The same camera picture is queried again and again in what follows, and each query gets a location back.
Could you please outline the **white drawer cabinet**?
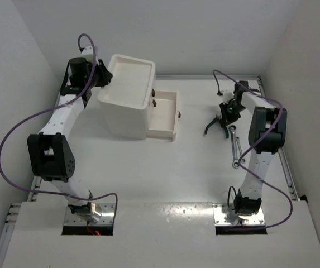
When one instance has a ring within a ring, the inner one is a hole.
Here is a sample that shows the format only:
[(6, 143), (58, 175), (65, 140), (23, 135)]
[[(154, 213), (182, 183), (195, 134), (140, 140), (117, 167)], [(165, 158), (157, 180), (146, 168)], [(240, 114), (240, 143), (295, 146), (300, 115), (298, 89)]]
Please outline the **white drawer cabinet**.
[(146, 139), (154, 109), (156, 89), (155, 63), (131, 56), (114, 54), (108, 64), (111, 82), (94, 88), (92, 100), (79, 115), (90, 122), (100, 120), (114, 136)]

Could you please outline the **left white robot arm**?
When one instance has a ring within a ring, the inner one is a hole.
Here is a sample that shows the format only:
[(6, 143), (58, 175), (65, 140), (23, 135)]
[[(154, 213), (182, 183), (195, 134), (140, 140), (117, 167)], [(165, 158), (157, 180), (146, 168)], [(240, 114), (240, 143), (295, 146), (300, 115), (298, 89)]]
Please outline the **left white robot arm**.
[(59, 108), (39, 133), (27, 139), (34, 175), (52, 183), (65, 195), (70, 212), (91, 224), (101, 220), (101, 209), (92, 200), (91, 191), (74, 177), (75, 157), (68, 137), (92, 97), (92, 89), (109, 84), (111, 79), (112, 74), (97, 59), (94, 49), (83, 48), (79, 57), (68, 62), (60, 88)]

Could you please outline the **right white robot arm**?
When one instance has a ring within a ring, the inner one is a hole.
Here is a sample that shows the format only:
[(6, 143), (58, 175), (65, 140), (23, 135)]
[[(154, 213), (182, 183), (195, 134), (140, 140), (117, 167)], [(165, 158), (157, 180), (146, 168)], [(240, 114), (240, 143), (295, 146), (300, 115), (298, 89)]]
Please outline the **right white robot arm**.
[(248, 134), (249, 170), (237, 191), (232, 209), (236, 214), (257, 214), (261, 207), (262, 186), (268, 166), (285, 143), (287, 110), (251, 93), (246, 81), (236, 83), (233, 97), (224, 100), (219, 107), (219, 123), (222, 128), (238, 121), (240, 113), (245, 109), (252, 114)]

